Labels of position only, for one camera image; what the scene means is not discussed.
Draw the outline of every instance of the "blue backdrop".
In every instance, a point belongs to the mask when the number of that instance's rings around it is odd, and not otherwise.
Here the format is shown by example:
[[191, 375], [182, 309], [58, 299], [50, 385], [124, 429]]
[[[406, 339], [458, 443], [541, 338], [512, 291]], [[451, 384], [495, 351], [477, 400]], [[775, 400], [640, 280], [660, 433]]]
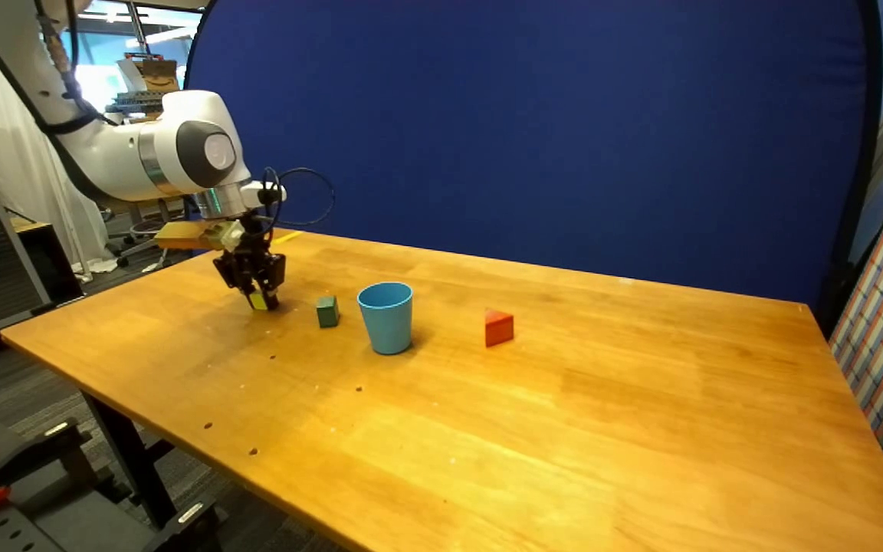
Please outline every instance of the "blue backdrop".
[[188, 84], [322, 231], [817, 299], [869, 46], [856, 0], [222, 0]]

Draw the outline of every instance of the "green cube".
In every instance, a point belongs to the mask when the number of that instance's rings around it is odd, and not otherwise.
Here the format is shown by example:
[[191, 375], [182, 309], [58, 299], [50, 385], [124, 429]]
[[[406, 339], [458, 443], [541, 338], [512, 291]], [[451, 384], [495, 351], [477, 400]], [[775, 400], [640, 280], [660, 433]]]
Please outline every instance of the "green cube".
[[317, 299], [317, 315], [319, 315], [319, 329], [336, 329], [342, 325], [342, 307], [334, 295], [322, 295]]

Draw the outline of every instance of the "red block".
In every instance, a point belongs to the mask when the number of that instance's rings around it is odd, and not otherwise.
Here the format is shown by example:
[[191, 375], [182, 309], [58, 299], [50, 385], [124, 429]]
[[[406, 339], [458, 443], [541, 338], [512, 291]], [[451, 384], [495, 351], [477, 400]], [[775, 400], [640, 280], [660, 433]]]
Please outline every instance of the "red block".
[[497, 346], [512, 339], [512, 311], [487, 311], [486, 315], [486, 346]]

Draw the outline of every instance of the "table leg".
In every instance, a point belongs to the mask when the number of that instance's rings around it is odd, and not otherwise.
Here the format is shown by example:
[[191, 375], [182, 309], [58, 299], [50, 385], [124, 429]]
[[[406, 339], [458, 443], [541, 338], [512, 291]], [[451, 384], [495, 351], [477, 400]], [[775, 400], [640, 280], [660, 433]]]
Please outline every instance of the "table leg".
[[168, 491], [146, 458], [146, 446], [128, 418], [109, 406], [103, 400], [86, 395], [86, 404], [97, 418], [97, 426], [113, 446], [113, 458], [119, 461], [124, 473], [128, 474], [128, 484], [135, 487], [138, 503], [145, 507], [146, 518], [156, 527], [165, 527], [165, 522], [175, 515], [175, 503], [168, 498]]

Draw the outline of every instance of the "teal cup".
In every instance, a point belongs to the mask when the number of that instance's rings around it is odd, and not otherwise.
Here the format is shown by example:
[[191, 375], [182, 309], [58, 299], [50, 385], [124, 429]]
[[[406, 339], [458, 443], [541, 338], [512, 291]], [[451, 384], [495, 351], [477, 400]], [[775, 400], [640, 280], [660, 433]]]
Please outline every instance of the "teal cup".
[[358, 291], [356, 304], [375, 351], [395, 354], [410, 346], [410, 299], [413, 291], [406, 281], [376, 281]]

